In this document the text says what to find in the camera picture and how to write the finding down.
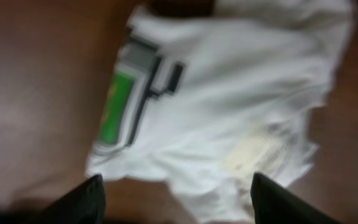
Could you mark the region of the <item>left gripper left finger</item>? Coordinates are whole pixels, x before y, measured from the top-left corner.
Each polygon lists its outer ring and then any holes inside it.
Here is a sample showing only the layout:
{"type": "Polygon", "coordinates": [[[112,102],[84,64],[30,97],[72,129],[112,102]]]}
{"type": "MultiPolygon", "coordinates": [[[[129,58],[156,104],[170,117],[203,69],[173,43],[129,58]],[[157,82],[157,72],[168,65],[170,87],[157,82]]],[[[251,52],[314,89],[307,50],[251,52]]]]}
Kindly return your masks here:
{"type": "Polygon", "coordinates": [[[36,217],[36,224],[102,224],[106,207],[101,175],[94,175],[36,217]]]}

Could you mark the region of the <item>white printed t-shirt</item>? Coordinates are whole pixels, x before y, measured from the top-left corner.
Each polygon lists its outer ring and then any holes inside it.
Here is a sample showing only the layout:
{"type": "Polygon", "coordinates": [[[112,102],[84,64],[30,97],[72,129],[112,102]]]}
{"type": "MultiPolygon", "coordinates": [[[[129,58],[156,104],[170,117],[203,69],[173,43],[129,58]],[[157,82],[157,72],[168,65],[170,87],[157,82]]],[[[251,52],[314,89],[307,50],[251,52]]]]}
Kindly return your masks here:
{"type": "Polygon", "coordinates": [[[138,7],[86,173],[164,182],[198,223],[252,222],[252,176],[311,169],[323,106],[354,23],[343,0],[216,1],[207,17],[138,7]]]}

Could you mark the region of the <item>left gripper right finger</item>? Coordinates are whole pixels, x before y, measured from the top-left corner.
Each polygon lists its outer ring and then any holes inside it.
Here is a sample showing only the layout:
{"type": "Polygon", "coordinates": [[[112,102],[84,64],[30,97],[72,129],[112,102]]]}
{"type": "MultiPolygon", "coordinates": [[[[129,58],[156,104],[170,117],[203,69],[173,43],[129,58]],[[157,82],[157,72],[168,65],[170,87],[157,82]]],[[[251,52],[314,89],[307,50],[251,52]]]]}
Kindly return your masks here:
{"type": "Polygon", "coordinates": [[[250,195],[256,224],[339,224],[258,172],[250,195]]]}

